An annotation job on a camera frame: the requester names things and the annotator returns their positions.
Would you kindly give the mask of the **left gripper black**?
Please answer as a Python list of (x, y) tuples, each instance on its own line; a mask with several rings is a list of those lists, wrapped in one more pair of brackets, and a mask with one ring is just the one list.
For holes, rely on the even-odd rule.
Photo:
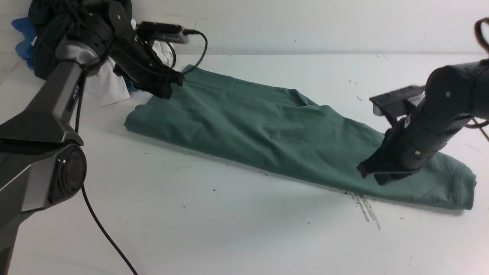
[(160, 99), (170, 99), (172, 85), (182, 86), (184, 75), (164, 65), (143, 42), (117, 39), (113, 43), (114, 72), (130, 80), (136, 89)]

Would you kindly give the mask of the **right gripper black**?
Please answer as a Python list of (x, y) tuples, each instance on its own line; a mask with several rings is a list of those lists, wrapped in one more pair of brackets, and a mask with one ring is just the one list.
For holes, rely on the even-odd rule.
[(421, 170), (420, 168), (408, 169), (402, 167), (398, 161), (388, 154), (387, 143), (392, 136), (392, 129), (387, 129), (381, 146), (369, 158), (358, 164), (357, 171), (360, 172), (363, 179), (372, 174), (379, 186), (386, 186), (393, 181), (411, 176)]

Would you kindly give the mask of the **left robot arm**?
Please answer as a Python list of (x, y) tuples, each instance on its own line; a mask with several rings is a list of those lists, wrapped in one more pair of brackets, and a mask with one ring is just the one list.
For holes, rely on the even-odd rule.
[(71, 16), (56, 49), (58, 65), (27, 107), (2, 123), (1, 274), (8, 273), (20, 224), (77, 194), (87, 176), (83, 140), (70, 125), (84, 84), (112, 58), (139, 89), (169, 99), (184, 74), (161, 63), (137, 35), (121, 3), (82, 0), (65, 4)]

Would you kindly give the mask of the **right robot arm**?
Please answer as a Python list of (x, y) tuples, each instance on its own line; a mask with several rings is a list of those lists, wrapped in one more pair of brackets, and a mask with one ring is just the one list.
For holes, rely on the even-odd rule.
[(488, 61), (434, 70), (424, 86), (370, 98), (391, 124), (381, 146), (357, 170), (380, 186), (416, 174), (475, 117), (488, 120)]

